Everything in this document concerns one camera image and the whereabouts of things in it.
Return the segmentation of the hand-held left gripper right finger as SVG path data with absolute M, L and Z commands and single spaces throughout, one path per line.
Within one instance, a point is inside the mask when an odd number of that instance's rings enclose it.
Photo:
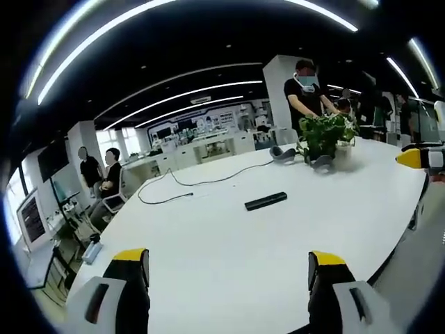
M 308 254 L 310 333 L 392 333 L 388 302 L 339 256 Z

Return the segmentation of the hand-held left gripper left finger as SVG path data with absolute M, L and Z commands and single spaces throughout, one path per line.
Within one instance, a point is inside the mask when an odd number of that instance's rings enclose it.
M 67 303 L 66 333 L 147 333 L 149 251 L 124 250 Z

